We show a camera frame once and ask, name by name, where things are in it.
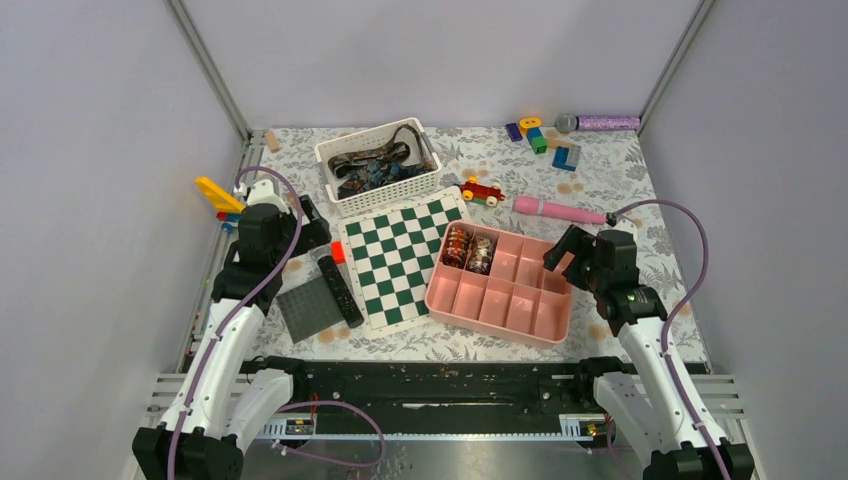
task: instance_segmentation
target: circuit board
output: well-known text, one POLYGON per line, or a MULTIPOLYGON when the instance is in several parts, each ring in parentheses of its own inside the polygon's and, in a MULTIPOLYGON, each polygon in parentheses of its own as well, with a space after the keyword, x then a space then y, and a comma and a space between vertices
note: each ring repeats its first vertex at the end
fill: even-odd
POLYGON ((448 223, 469 220, 457 187, 339 221, 353 294, 368 338, 430 321, 427 285, 448 223))

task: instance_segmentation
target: purple glitter tube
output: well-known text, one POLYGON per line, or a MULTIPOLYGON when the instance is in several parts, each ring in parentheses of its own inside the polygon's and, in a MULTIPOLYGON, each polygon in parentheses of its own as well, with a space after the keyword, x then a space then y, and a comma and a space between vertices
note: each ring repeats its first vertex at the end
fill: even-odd
POLYGON ((639 117, 606 117, 580 115, 577 130, 636 130, 639 117))

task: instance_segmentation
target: white basket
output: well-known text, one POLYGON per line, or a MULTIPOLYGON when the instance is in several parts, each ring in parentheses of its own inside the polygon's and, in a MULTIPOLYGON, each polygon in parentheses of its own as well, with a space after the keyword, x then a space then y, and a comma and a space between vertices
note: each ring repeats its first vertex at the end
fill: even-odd
MULTIPOLYGON (((436 152, 429 148, 429 141, 422 138, 425 153, 429 154, 432 162, 435 163, 435 170, 339 200, 339 186, 345 182, 345 179, 336 178, 327 162, 341 153, 371 150, 385 145, 400 125, 409 125, 419 132, 424 131, 424 127, 421 126, 421 122, 417 118, 407 118, 322 142, 315 146, 315 156, 318 158, 318 163, 324 166, 324 175, 327 177, 327 195, 329 195, 330 201, 336 204, 343 217, 356 215, 382 205, 399 202, 405 198, 430 193, 438 189, 439 177, 442 175, 442 162, 439 161, 436 152)), ((397 140, 406 142, 410 148, 409 158, 403 162, 404 165, 414 165, 421 161, 418 142, 416 142, 415 135, 412 132, 405 129, 401 130, 398 132, 397 140)))

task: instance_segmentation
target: green square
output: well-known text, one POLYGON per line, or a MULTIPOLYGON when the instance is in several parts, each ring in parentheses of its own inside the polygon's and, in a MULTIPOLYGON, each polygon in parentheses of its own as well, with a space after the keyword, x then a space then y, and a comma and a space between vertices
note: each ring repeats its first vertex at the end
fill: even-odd
POLYGON ((383 254, 371 257, 371 268, 377 269, 386 266, 386 257, 383 254))
POLYGON ((439 213, 444 212, 445 207, 442 206, 441 200, 436 200, 427 204, 427 210, 430 210, 430 213, 439 213))
POLYGON ((431 228, 436 225, 436 222, 433 221, 433 217, 421 217, 418 219, 418 224, 421 225, 421 230, 425 228, 431 228))
POLYGON ((401 261, 412 260, 415 258, 415 250, 412 248, 412 245, 401 248, 398 250, 398 253, 400 254, 401 261))
POLYGON ((433 268, 433 258, 432 257, 418 257, 418 266, 421 267, 421 270, 433 268))
POLYGON ((359 284, 363 287, 367 287, 372 283, 376 282, 377 279, 374 278, 374 272, 365 272, 359 274, 359 284))
POLYGON ((548 142, 545 140, 545 137, 536 137, 530 141, 530 145, 533 146, 533 151, 536 152, 536 155, 541 155, 548 150, 548 142))
POLYGON ((379 298, 373 298, 365 301, 365 311, 369 314, 383 311, 383 304, 379 298))
POLYGON ((395 250, 397 250, 397 244, 395 243, 395 239, 390 238, 388 240, 381 241, 380 248, 382 248, 384 252, 394 252, 395 250))
POLYGON ((406 272, 403 271, 403 265, 398 263, 398 264, 389 266, 389 275, 392 278, 402 277, 405 274, 406 274, 406 272))
POLYGON ((368 258, 368 249, 365 246, 356 247, 353 249, 353 259, 354 260, 362 260, 363 258, 368 258))
POLYGON ((445 212, 445 215, 448 216, 449 222, 452 222, 454 220, 459 220, 459 219, 462 218, 462 212, 460 212, 458 208, 451 208, 450 210, 445 212))
POLYGON ((421 275, 421 272, 412 272, 406 276, 406 281, 409 282, 410 288, 424 285, 424 275, 421 275))
POLYGON ((394 325, 403 321, 403 315, 400 313, 400 308, 390 308, 386 310, 386 323, 394 325))
POLYGON ((430 240, 427 242, 427 249, 430 250, 430 253, 436 253, 439 251, 439 247, 442 246, 442 241, 438 238, 434 240, 430 240))
POLYGON ((410 292, 409 290, 404 290, 402 292, 398 292, 397 293, 397 299, 398 299, 398 305, 406 305, 408 303, 412 303, 412 302, 415 301, 415 299, 412 298, 412 292, 410 292))
POLYGON ((418 245, 419 243, 424 243, 424 234, 421 232, 409 232, 409 239, 412 240, 413 245, 418 245))
POLYGON ((370 232, 365 232, 364 234, 362 234, 362 236, 365 238, 366 245, 380 241, 380 237, 377 236, 376 230, 371 230, 370 232))
POLYGON ((395 288, 392 286, 391 280, 386 280, 377 284, 377 291, 380 292, 380 295, 388 295, 394 292, 395 288))
POLYGON ((392 234, 394 234, 394 236, 399 237, 399 236, 403 235, 404 233, 406 233, 406 224, 405 223, 401 222, 401 223, 396 223, 396 224, 392 225, 392 234))

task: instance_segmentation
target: black remote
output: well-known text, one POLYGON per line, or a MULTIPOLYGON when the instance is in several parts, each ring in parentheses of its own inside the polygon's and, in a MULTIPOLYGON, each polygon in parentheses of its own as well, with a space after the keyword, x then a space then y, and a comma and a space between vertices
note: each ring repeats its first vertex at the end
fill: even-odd
POLYGON ((336 305, 339 306, 342 316, 347 321, 348 327, 356 328, 362 325, 364 321, 362 312, 356 306, 353 295, 350 294, 350 290, 347 288, 347 284, 342 277, 342 272, 339 271, 339 267, 336 266, 333 257, 324 255, 319 258, 318 268, 321 269, 321 276, 324 277, 324 281, 330 287, 330 292, 333 294, 333 298, 336 300, 336 305))

